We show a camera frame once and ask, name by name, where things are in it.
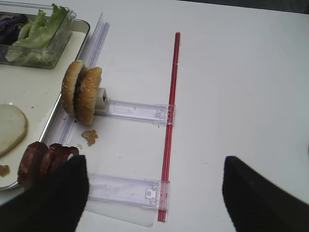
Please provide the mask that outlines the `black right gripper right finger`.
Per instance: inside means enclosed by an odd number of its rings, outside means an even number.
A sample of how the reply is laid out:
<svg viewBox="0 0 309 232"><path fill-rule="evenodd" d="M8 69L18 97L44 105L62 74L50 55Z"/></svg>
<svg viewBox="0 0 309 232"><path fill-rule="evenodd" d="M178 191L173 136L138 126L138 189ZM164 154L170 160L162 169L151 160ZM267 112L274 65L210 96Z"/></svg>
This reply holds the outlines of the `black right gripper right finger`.
<svg viewBox="0 0 309 232"><path fill-rule="evenodd" d="M235 156L225 158L222 194L238 232L307 232L309 205Z"/></svg>

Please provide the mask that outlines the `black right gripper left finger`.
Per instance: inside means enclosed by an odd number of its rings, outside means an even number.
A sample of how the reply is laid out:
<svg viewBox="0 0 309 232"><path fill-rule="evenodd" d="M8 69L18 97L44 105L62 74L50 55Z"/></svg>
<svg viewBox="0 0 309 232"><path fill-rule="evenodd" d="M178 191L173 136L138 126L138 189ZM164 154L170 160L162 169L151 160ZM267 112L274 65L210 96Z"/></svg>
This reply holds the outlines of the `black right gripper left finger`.
<svg viewBox="0 0 309 232"><path fill-rule="evenodd" d="M65 164L0 207L2 232L73 232L89 193L86 159Z"/></svg>

